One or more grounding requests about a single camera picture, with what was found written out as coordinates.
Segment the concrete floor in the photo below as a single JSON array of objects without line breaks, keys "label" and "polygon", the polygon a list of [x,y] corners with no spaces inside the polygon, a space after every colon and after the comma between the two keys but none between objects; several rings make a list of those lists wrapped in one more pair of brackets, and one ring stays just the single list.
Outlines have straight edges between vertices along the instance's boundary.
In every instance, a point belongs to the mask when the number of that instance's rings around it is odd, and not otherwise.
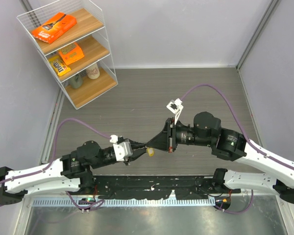
[{"label": "concrete floor", "polygon": [[[166,108],[171,99],[181,97],[199,83],[217,86],[229,99],[249,137],[257,141],[245,100],[242,83],[235,68],[217,69],[122,69],[117,70],[119,85],[79,110],[65,99],[59,122],[78,118],[98,130],[122,135],[135,141],[148,141],[158,134],[165,120],[172,117]],[[226,103],[214,90],[198,88],[183,102],[183,124],[193,125],[194,116],[208,111],[221,119],[224,128],[239,131]],[[63,126],[58,138],[57,156],[61,157],[85,141],[97,141],[102,148],[109,141],[77,123]],[[172,153],[156,151],[132,162],[96,169],[95,174],[213,174],[216,168],[258,172],[247,165],[223,161],[211,155],[208,147],[179,145]]]}]

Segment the black cable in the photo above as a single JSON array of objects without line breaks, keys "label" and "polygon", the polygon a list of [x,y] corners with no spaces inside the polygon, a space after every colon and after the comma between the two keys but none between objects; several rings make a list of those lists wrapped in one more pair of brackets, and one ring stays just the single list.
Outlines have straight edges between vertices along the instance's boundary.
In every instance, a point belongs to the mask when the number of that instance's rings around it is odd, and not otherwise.
[{"label": "black cable", "polygon": [[198,188],[200,191],[202,191],[202,192],[204,192],[204,193],[206,193],[208,196],[211,196],[211,197],[221,197],[222,195],[223,195],[223,193],[221,193],[220,195],[217,195],[217,196],[213,196],[213,195],[211,195],[211,194],[209,194],[209,193],[207,193],[207,192],[205,192],[204,190],[202,190],[201,188]]}]

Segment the orange snack bag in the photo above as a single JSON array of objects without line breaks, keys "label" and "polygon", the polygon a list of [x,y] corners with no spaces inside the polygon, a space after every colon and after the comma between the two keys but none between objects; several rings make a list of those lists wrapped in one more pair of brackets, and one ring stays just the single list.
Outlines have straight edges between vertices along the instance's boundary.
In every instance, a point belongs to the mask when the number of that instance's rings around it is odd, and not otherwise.
[{"label": "orange snack bag", "polygon": [[59,50],[59,55],[66,65],[70,65],[75,61],[84,57],[84,53],[77,43],[71,43]]},{"label": "orange snack bag", "polygon": [[35,28],[31,34],[46,43],[52,43],[76,24],[73,16],[59,12],[50,20]]}]

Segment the yellow object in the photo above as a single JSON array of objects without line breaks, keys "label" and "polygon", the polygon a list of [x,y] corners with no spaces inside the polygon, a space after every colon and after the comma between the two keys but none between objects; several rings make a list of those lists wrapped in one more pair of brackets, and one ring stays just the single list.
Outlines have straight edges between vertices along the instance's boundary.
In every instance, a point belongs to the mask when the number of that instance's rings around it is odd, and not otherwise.
[{"label": "yellow object", "polygon": [[153,150],[153,148],[147,148],[147,153],[150,157],[152,157],[155,154],[155,151]]},{"label": "yellow object", "polygon": [[63,63],[60,56],[58,55],[48,59],[48,61],[58,76],[62,76],[71,71],[71,69]]},{"label": "yellow object", "polygon": [[77,43],[71,43],[59,50],[59,55],[66,65],[70,65],[84,57],[84,53]]}]

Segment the yellow candy package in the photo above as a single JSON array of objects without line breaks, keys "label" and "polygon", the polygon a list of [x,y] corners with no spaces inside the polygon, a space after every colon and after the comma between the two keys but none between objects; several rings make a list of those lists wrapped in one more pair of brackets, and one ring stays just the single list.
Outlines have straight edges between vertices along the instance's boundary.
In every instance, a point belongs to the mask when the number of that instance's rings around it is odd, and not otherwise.
[{"label": "yellow candy package", "polygon": [[64,64],[59,55],[48,59],[48,61],[58,76],[62,76],[71,71],[71,69],[66,64]]}]

